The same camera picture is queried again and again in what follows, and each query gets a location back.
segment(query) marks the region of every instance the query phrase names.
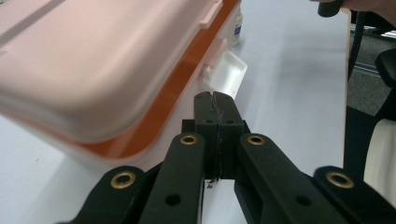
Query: white plastic object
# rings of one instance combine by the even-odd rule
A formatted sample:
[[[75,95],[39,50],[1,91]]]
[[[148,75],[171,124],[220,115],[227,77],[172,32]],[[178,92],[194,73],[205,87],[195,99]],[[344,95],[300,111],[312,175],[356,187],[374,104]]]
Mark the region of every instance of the white plastic object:
[[[248,66],[229,50],[224,50],[215,67],[208,66],[204,71],[203,89],[220,91],[235,96]]]
[[[212,1],[3,4],[0,111],[80,142],[117,136],[145,114]]]

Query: box handle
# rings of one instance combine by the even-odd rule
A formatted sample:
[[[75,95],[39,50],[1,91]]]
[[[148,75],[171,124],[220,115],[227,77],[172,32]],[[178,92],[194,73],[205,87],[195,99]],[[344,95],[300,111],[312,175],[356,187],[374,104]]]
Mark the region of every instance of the box handle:
[[[223,6],[222,0],[215,0],[214,5],[210,8],[203,20],[199,22],[201,29],[207,29],[212,24],[212,21],[216,18],[219,11]]]

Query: screw hole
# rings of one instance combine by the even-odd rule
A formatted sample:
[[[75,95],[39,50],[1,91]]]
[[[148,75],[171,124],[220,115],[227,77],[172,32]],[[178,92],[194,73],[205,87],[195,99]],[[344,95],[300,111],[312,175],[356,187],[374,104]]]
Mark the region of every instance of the screw hole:
[[[262,146],[265,143],[264,138],[261,136],[257,136],[257,135],[250,136],[247,140],[249,141],[250,144],[256,145],[256,146]]]
[[[192,136],[192,135],[187,135],[184,136],[180,139],[180,142],[184,145],[193,145],[197,142],[196,137]]]
[[[129,171],[123,171],[111,178],[111,187],[113,189],[126,189],[130,187],[136,180],[136,175]]]
[[[340,172],[328,172],[326,174],[326,178],[329,180],[330,183],[334,184],[338,188],[342,189],[352,189],[355,187],[355,183],[353,180],[343,173]]]
[[[171,194],[165,198],[165,202],[166,202],[166,204],[168,204],[170,206],[175,206],[175,205],[180,204],[181,198],[178,194]]]

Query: gray floor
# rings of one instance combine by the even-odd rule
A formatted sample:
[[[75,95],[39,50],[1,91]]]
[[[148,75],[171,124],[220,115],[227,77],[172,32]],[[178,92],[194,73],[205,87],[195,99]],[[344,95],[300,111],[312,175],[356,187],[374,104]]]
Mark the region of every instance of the gray floor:
[[[347,105],[374,115],[384,103],[390,88],[375,71],[374,61],[379,53],[387,49],[396,49],[396,39],[363,36],[357,65],[348,82]]]

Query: plastic storage box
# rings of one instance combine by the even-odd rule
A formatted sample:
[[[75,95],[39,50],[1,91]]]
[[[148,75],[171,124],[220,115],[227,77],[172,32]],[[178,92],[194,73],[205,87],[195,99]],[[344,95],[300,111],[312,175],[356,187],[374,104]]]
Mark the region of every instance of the plastic storage box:
[[[236,94],[246,65],[228,48],[239,4],[8,1],[0,112],[89,154],[131,158],[155,142],[192,80]]]

